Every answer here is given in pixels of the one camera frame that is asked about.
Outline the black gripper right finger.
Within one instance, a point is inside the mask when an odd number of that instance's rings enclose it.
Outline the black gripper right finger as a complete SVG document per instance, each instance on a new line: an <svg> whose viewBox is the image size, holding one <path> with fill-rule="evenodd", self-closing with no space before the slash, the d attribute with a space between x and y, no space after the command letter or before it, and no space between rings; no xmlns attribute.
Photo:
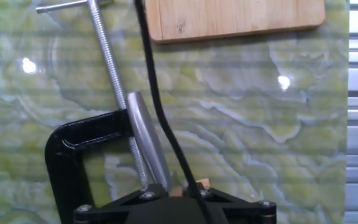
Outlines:
<svg viewBox="0 0 358 224"><path fill-rule="evenodd" d="M261 200L248 202L212 187L197 183L213 223L276 224L276 204Z"/></svg>

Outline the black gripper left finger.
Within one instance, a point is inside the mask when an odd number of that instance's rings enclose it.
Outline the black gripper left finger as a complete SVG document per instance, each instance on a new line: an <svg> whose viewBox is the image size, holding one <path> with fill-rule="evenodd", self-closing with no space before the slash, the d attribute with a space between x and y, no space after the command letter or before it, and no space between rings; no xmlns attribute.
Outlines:
<svg viewBox="0 0 358 224"><path fill-rule="evenodd" d="M123 196L102 207L81 212L74 211L74 224L80 223L125 223L129 214L142 204L168 197L162 184L150 184L140 190Z"/></svg>

